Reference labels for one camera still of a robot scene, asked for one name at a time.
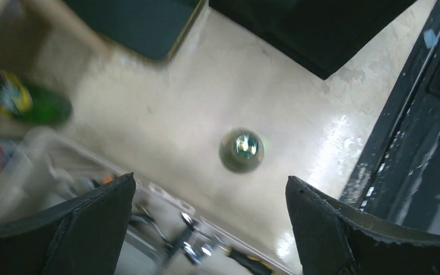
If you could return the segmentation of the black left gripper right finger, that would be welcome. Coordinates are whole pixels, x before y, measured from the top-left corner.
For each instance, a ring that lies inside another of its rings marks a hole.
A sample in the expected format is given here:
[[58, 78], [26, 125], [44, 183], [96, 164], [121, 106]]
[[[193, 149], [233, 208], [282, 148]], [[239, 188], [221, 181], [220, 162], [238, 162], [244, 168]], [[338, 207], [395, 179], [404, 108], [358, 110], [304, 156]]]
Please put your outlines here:
[[440, 235], [360, 211], [296, 176], [285, 196], [304, 274], [440, 274]]

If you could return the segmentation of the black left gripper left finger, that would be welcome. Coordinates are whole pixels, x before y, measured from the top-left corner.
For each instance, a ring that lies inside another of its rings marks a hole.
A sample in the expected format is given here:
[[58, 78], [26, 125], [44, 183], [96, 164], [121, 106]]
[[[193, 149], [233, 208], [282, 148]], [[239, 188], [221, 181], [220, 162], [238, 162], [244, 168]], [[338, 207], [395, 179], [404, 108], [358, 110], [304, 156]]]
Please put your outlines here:
[[124, 174], [84, 195], [0, 225], [0, 274], [113, 274], [136, 192]]

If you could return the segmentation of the beige plastic toolbox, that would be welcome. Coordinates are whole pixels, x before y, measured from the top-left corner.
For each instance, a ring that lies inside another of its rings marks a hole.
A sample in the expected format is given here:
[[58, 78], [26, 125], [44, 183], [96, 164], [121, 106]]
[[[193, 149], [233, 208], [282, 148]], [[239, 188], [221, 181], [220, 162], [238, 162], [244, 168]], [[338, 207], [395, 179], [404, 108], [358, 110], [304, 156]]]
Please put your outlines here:
[[0, 138], [0, 274], [291, 274], [50, 128]]

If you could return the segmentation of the green perrier glass bottle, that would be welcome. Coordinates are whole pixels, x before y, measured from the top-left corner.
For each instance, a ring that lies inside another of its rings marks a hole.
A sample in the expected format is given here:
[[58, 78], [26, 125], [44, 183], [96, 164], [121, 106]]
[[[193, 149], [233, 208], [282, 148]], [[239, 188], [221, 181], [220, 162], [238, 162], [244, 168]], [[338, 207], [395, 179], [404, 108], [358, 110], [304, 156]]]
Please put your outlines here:
[[0, 70], [0, 114], [33, 125], [61, 125], [73, 106], [55, 92], [14, 73]]

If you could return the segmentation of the black fabric tote bag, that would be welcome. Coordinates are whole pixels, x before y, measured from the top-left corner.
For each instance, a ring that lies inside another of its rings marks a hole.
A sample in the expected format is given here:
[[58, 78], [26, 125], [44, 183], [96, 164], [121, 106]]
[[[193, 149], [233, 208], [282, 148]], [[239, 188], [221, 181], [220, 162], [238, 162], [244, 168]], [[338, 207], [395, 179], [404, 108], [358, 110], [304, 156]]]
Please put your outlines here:
[[216, 0], [209, 5], [325, 80], [413, 3]]

